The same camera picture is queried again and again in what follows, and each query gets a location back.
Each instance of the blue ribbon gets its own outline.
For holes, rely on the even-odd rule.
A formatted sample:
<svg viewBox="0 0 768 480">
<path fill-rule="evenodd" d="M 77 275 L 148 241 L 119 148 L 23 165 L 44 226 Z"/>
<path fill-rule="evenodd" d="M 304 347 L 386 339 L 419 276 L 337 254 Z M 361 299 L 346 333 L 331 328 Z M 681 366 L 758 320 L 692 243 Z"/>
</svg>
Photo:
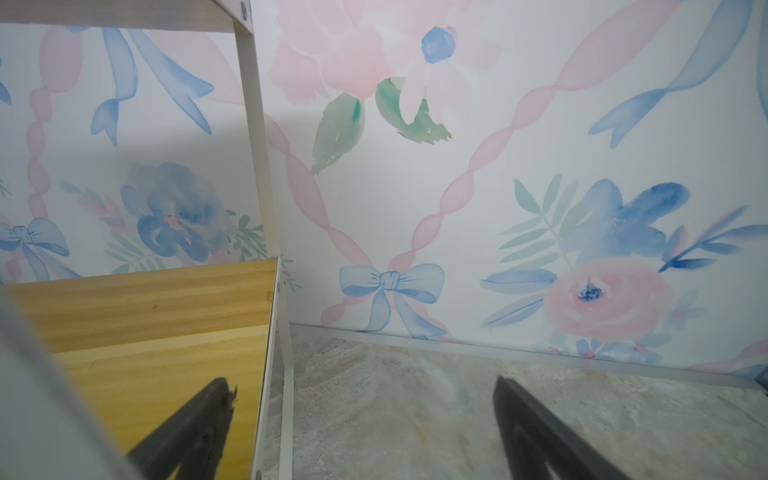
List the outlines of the blue ribbon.
<svg viewBox="0 0 768 480">
<path fill-rule="evenodd" d="M 213 85 L 200 80 L 184 70 L 178 63 L 168 58 L 143 30 L 129 30 L 128 34 L 136 44 L 136 48 L 139 49 L 141 56 L 147 61 L 149 68 L 152 69 L 154 76 L 157 77 L 165 91 L 170 95 L 170 98 L 200 128 L 210 133 L 208 121 L 192 99 L 208 95 L 214 90 Z"/>
<path fill-rule="evenodd" d="M 694 52 L 675 79 L 666 88 L 646 91 L 620 104 L 594 124 L 589 130 L 589 134 L 595 135 L 613 129 L 611 148 L 616 148 L 619 142 L 659 103 L 664 95 L 673 91 L 687 90 L 704 83 L 725 64 L 739 44 L 750 22 L 751 12 L 752 0 L 723 0 L 712 15 L 710 23 L 701 35 Z M 765 24 L 766 16 L 763 13 L 763 28 Z M 761 49 L 763 53 L 763 55 L 759 55 L 761 58 L 768 55 L 765 50 L 766 48 Z M 763 86 L 760 87 L 760 71 L 761 66 L 768 61 L 762 61 L 761 58 L 758 59 L 758 90 L 763 95 L 761 96 L 762 100 L 768 88 L 765 85 L 765 78 L 762 82 Z M 766 102 L 763 102 L 763 108 L 766 108 Z"/>
<path fill-rule="evenodd" d="M 411 308 L 403 296 L 421 303 L 435 303 L 442 292 L 445 272 L 432 263 L 423 263 L 400 272 L 380 273 L 372 266 L 352 265 L 339 270 L 339 284 L 346 296 L 368 296 L 376 292 L 371 304 L 371 318 L 364 332 L 379 332 L 389 323 L 392 307 L 386 292 L 394 292 L 395 307 L 402 322 L 415 339 L 427 340 L 447 332 L 432 325 Z"/>
<path fill-rule="evenodd" d="M 91 134 L 106 131 L 114 146 L 118 145 L 118 114 L 120 102 L 133 98 L 139 83 L 134 54 L 118 28 L 102 28 L 104 46 L 107 47 L 109 63 L 114 78 L 114 98 L 102 102 L 91 120 Z"/>
<path fill-rule="evenodd" d="M 67 242 L 64 240 L 64 235 L 61 234 L 61 230 L 56 227 L 56 224 L 47 218 L 35 218 L 30 222 L 29 227 L 18 225 L 11 228 L 5 223 L 0 223 L 0 250 L 12 252 L 21 247 L 22 252 L 27 257 L 29 266 L 35 272 L 38 282 L 50 280 L 51 274 L 48 272 L 48 268 L 45 267 L 45 263 L 40 260 L 38 254 L 31 248 L 32 246 L 46 249 L 63 257 L 69 256 L 69 249 L 67 248 Z M 59 276 L 63 278 L 79 276 L 65 266 L 58 265 L 44 251 L 39 250 L 38 253 L 48 260 L 51 268 Z"/>
</svg>

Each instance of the gray floor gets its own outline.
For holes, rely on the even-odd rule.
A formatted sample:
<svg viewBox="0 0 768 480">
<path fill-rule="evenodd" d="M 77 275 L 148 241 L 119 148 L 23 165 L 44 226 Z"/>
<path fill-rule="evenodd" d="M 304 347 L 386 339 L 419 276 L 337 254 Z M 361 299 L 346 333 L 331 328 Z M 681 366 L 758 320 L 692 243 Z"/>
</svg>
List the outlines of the gray floor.
<svg viewBox="0 0 768 480">
<path fill-rule="evenodd" d="M 518 380 L 633 478 L 768 478 L 757 391 L 294 336 L 296 480 L 510 478 L 492 410 Z M 277 478 L 276 355 L 264 478 Z"/>
</svg>

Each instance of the watercolor flower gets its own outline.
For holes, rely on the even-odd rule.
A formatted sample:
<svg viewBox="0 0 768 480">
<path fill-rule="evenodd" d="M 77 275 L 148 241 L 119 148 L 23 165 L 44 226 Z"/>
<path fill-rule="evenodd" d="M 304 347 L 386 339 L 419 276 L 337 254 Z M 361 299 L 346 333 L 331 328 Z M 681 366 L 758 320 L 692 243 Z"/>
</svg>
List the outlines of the watercolor flower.
<svg viewBox="0 0 768 480">
<path fill-rule="evenodd" d="M 697 319 L 705 315 L 707 313 L 706 308 L 691 306 L 698 297 L 699 290 L 695 289 L 690 289 L 680 295 L 674 308 L 669 312 L 667 318 L 664 319 L 664 329 L 680 331 L 685 327 L 686 320 Z"/>
<path fill-rule="evenodd" d="M 134 164 L 120 195 L 138 219 L 139 237 L 161 257 L 177 255 L 180 247 L 191 259 L 204 262 L 224 249 L 235 231 L 213 184 L 179 164 Z"/>
<path fill-rule="evenodd" d="M 614 357 L 602 353 L 602 344 L 603 343 L 597 339 L 592 339 L 589 342 L 587 342 L 585 339 L 580 339 L 578 342 L 576 342 L 576 352 L 581 358 L 615 362 L 616 359 Z"/>
<path fill-rule="evenodd" d="M 544 294 L 552 326 L 603 343 L 653 331 L 671 304 L 661 275 L 628 257 L 587 263 L 558 278 Z"/>
<path fill-rule="evenodd" d="M 621 192 L 610 180 L 596 182 L 582 200 L 590 217 L 568 232 L 561 241 L 566 252 L 581 251 L 577 264 L 595 258 L 660 256 L 667 236 L 650 225 L 682 207 L 690 193 L 681 184 L 655 185 L 624 205 Z"/>
<path fill-rule="evenodd" d="M 422 99 L 429 116 L 441 124 L 450 113 L 455 119 L 469 115 L 471 88 L 458 67 L 487 71 L 498 62 L 502 48 L 477 36 L 488 17 L 489 0 L 425 0 L 414 5 L 406 0 L 382 0 L 396 17 L 392 27 L 405 38 L 388 51 L 393 71 L 407 71 L 400 94 L 400 113 L 410 124 Z"/>
<path fill-rule="evenodd" d="M 365 0 L 278 0 L 282 35 L 268 75 L 289 101 L 328 97 L 328 88 L 365 100 L 390 75 L 382 36 L 360 26 L 365 8 Z"/>
<path fill-rule="evenodd" d="M 563 332 L 554 332 L 549 337 L 549 343 L 538 342 L 533 344 L 533 350 L 540 353 L 550 353 L 552 355 L 573 356 L 574 351 L 571 347 L 565 345 L 566 335 Z"/>
</svg>

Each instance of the white shelf frame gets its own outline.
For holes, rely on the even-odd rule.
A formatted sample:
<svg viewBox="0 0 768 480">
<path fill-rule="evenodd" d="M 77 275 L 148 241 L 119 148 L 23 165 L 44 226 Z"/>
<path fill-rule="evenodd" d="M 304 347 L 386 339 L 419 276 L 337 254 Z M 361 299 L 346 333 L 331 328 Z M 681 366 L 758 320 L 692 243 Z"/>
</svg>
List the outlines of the white shelf frame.
<svg viewBox="0 0 768 480">
<path fill-rule="evenodd" d="M 38 23 L 88 27 L 147 28 L 184 31 L 233 32 L 237 43 L 253 169 L 264 227 L 266 255 L 278 258 L 270 338 L 267 346 L 262 399 L 253 456 L 251 480 L 262 465 L 263 437 L 270 404 L 270 380 L 275 330 L 280 333 L 284 365 L 280 480 L 293 476 L 293 351 L 286 308 L 280 292 L 282 265 L 277 242 L 270 163 L 261 102 L 256 44 L 250 0 L 0 0 L 0 23 Z"/>
</svg>

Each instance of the pink rose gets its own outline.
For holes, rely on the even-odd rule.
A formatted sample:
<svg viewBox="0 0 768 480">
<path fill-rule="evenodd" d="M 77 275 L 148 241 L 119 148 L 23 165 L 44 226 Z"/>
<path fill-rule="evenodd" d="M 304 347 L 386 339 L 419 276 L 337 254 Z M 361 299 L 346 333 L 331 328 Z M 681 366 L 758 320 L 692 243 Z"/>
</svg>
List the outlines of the pink rose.
<svg viewBox="0 0 768 480">
<path fill-rule="evenodd" d="M 603 343 L 650 333 L 672 306 L 661 275 L 630 257 L 595 260 L 557 279 L 544 295 L 549 322 Z"/>
<path fill-rule="evenodd" d="M 365 8 L 365 0 L 277 0 L 282 35 L 269 77 L 289 101 L 328 89 L 365 100 L 391 75 L 382 36 L 361 26 Z"/>
</svg>

